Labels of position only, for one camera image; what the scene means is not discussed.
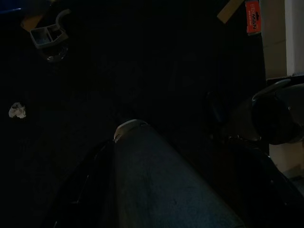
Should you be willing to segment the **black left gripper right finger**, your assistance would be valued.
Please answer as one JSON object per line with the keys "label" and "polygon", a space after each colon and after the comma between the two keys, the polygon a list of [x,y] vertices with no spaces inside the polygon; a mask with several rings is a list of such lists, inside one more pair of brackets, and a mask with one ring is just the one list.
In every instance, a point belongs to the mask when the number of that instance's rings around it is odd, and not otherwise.
{"label": "black left gripper right finger", "polygon": [[258,146],[229,142],[237,181],[254,228],[304,228],[304,195]]}

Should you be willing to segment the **orange printed packet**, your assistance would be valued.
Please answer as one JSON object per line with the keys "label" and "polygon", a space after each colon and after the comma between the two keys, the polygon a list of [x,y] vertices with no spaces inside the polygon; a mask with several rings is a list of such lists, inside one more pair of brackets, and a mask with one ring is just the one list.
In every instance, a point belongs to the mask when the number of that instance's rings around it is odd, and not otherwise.
{"label": "orange printed packet", "polygon": [[254,35],[261,33],[262,19],[259,0],[245,1],[247,14],[247,34]]}

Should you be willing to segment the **black floor mat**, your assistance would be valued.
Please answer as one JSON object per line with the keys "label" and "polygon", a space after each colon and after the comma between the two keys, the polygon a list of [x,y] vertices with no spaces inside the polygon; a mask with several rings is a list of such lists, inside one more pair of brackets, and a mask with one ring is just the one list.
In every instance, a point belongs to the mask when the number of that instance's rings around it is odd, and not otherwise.
{"label": "black floor mat", "polygon": [[[233,109],[266,85],[262,38],[245,6],[226,24],[228,0],[58,0],[68,52],[44,60],[21,26],[0,14],[0,228],[38,228],[85,154],[112,138],[118,119],[143,119],[183,152],[198,152],[202,100]],[[26,107],[23,119],[10,107]]]}

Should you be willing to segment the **long cardboard strip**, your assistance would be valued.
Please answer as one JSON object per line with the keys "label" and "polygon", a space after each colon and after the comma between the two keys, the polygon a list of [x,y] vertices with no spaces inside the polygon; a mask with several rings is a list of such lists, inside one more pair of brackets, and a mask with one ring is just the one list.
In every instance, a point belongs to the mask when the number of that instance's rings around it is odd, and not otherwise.
{"label": "long cardboard strip", "polygon": [[225,7],[218,13],[217,18],[226,24],[244,1],[245,0],[229,0]]}

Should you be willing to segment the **grey left robot leg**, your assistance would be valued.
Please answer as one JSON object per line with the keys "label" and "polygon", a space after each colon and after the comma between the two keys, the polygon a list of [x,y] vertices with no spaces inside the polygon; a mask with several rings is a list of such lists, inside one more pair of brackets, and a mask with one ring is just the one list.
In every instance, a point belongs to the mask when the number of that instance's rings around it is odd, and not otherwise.
{"label": "grey left robot leg", "polygon": [[119,228],[245,228],[242,219],[149,124],[114,134]]}

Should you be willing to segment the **small brown cardboard piece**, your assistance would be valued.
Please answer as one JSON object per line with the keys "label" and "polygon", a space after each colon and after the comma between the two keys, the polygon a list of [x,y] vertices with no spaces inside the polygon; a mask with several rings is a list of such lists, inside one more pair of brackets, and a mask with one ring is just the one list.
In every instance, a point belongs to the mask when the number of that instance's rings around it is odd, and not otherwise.
{"label": "small brown cardboard piece", "polygon": [[30,32],[32,29],[35,29],[37,24],[43,18],[43,15],[35,16],[25,16],[21,21],[20,26],[27,32]]}

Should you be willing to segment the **crumpled white paper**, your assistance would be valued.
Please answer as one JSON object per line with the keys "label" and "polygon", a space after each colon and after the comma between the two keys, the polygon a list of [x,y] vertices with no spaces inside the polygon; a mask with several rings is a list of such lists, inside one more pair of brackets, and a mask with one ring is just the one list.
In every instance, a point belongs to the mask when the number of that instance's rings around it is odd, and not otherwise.
{"label": "crumpled white paper", "polygon": [[26,117],[26,107],[22,105],[20,102],[14,103],[9,109],[9,117],[10,118],[20,118],[23,119]]}

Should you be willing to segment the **clear crumpled plastic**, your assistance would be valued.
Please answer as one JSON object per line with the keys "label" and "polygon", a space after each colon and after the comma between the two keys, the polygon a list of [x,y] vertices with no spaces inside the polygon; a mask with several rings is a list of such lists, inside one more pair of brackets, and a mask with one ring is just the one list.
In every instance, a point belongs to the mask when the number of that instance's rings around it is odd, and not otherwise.
{"label": "clear crumpled plastic", "polygon": [[55,46],[40,49],[39,54],[48,63],[56,63],[64,59],[68,52],[68,44],[58,44]]}

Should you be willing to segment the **grey plastic clip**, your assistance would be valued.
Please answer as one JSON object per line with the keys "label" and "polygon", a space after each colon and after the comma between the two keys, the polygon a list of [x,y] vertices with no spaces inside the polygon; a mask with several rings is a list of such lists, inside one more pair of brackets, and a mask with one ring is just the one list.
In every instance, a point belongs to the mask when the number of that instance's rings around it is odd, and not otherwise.
{"label": "grey plastic clip", "polygon": [[68,39],[61,20],[70,13],[70,9],[65,9],[57,15],[55,24],[35,28],[30,31],[30,36],[36,49],[52,47]]}

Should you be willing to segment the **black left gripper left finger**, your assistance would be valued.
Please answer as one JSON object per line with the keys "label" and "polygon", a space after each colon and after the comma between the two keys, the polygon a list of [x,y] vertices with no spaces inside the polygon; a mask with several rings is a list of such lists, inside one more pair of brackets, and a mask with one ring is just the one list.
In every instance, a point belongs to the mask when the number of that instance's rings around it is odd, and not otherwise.
{"label": "black left gripper left finger", "polygon": [[114,228],[114,141],[90,150],[60,187],[47,228]]}

